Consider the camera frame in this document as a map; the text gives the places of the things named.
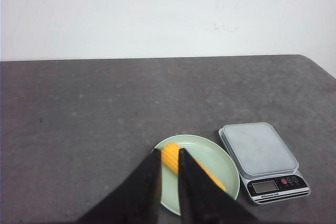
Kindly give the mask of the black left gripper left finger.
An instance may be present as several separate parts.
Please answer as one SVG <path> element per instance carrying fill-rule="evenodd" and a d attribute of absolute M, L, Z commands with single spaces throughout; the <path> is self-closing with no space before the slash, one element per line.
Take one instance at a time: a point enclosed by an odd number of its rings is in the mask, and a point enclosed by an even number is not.
<path fill-rule="evenodd" d="M 158 223 L 161 191 L 161 151 L 155 148 L 124 182 L 76 223 Z"/>

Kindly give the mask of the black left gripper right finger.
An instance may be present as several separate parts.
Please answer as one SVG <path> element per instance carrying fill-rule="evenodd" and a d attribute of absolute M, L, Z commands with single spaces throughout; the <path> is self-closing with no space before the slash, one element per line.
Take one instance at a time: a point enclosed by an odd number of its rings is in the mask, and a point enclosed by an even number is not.
<path fill-rule="evenodd" d="M 257 223 L 258 219 L 218 187 L 190 153 L 179 150 L 178 200 L 182 223 Z"/>

